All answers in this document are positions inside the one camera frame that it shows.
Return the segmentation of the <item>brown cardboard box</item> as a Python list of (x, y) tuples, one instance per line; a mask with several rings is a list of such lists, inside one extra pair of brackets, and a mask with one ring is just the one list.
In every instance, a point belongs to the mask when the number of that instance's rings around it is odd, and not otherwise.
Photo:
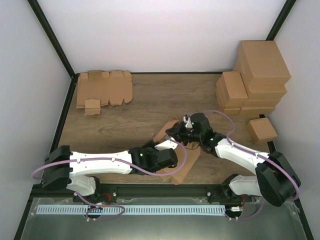
[[(155, 135), (155, 137), (153, 138), (153, 141), (155, 143), (162, 143), (165, 140), (165, 136), (166, 136), (166, 130), (169, 128), (172, 128), (175, 124), (179, 123), (180, 121), (176, 118), (173, 117), (171, 120), (169, 120), (164, 127)], [(185, 151), (187, 153), (187, 158), (186, 161), (183, 165), (183, 167), (175, 172), (175, 173), (171, 173), (174, 170), (178, 169), (184, 159), (185, 159)], [(197, 161), (197, 159), (199, 158), (200, 154), (201, 154), (201, 149), (199, 147), (199, 145), (197, 143), (188, 143), (184, 149), (179, 145), (174, 151), (177, 155), (177, 159), (178, 159), (178, 163), (177, 163), (177, 167), (175, 168), (164, 168), (161, 169), (159, 171), (157, 171), (157, 174), (167, 174), (167, 173), (171, 173), (170, 175), (166, 175), (166, 176), (161, 176), (161, 178), (164, 181), (168, 181), (171, 184), (174, 185), (180, 185), (183, 183), (185, 177), (187, 176), (188, 172), (190, 171), (190, 169), (193, 167), (194, 163)]]

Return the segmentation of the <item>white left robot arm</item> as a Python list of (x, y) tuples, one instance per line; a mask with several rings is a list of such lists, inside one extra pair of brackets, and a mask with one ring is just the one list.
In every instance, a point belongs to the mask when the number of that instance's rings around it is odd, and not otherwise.
[(42, 188), (45, 191), (67, 189), (97, 202), (102, 189), (96, 174), (161, 176), (161, 170), (177, 167), (175, 149), (179, 143), (187, 144), (194, 130), (178, 124), (165, 132), (161, 143), (151, 141), (143, 147), (116, 153), (81, 153), (62, 145), (44, 161)]

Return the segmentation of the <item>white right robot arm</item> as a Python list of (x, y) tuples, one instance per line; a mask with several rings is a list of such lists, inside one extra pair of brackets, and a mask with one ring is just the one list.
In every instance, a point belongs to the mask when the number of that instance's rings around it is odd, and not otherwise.
[(281, 152), (261, 152), (234, 142), (229, 134), (214, 131), (202, 112), (184, 115), (179, 136), (183, 143), (199, 143), (205, 153), (231, 161), (256, 177), (255, 187), (244, 182), (240, 183), (240, 187), (233, 183), (224, 186), (222, 195), (225, 200), (232, 202), (241, 194), (253, 193), (280, 207), (287, 200), (299, 198), (301, 181)]

